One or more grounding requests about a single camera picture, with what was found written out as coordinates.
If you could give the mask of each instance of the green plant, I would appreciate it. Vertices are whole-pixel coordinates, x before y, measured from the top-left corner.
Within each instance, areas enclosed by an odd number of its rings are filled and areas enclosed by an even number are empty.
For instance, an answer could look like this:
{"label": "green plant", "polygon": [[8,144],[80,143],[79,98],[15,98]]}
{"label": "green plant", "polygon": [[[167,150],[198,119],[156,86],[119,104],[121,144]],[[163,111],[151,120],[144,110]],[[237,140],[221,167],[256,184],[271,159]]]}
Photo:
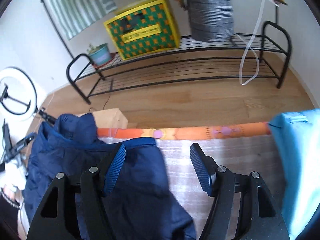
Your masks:
{"label": "green plant", "polygon": [[89,49],[87,49],[87,53],[93,54],[95,52],[97,52],[100,49],[100,46],[93,46],[91,43],[89,44]]}

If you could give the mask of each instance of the green and orange patterned box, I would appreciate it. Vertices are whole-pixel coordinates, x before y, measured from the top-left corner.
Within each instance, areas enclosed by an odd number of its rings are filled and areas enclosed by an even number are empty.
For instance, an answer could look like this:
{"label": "green and orange patterned box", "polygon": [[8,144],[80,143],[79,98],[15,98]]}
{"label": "green and orange patterned box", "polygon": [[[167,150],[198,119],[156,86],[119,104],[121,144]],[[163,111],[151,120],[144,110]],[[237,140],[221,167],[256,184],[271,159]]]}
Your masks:
{"label": "green and orange patterned box", "polygon": [[169,0],[141,0],[116,14],[104,25],[123,60],[179,47]]}

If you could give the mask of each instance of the ribbed blue pad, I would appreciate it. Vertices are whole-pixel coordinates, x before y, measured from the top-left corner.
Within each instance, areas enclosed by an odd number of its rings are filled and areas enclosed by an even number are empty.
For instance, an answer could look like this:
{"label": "ribbed blue pad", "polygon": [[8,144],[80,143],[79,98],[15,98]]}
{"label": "ribbed blue pad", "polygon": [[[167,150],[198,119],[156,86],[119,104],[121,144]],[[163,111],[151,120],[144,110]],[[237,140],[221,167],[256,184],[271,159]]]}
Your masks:
{"label": "ribbed blue pad", "polygon": [[202,190],[210,196],[212,193],[211,177],[193,146],[190,147],[190,159],[198,176]]}
{"label": "ribbed blue pad", "polygon": [[113,191],[113,188],[115,187],[116,181],[121,171],[124,159],[125,146],[122,144],[105,175],[103,189],[105,193],[110,193]]}

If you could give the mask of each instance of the light blue fabric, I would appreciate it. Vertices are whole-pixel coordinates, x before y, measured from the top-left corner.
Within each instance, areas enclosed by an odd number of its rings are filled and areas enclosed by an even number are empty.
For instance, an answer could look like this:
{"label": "light blue fabric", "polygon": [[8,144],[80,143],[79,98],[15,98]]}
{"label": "light blue fabric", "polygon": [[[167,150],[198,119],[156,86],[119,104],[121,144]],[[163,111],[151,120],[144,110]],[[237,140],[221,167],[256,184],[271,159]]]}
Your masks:
{"label": "light blue fabric", "polygon": [[269,127],[284,169],[282,216],[293,240],[320,203],[320,109],[279,114]]}

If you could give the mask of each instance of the plant pot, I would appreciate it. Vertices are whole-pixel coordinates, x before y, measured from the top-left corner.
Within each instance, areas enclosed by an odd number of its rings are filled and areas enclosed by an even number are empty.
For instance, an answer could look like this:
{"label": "plant pot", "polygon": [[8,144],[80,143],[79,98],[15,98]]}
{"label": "plant pot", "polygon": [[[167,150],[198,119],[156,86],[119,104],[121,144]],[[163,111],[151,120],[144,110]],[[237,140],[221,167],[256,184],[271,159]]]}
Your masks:
{"label": "plant pot", "polygon": [[95,65],[100,66],[111,60],[111,54],[108,48],[108,44],[101,44],[99,50],[89,54],[89,57],[93,60]]}

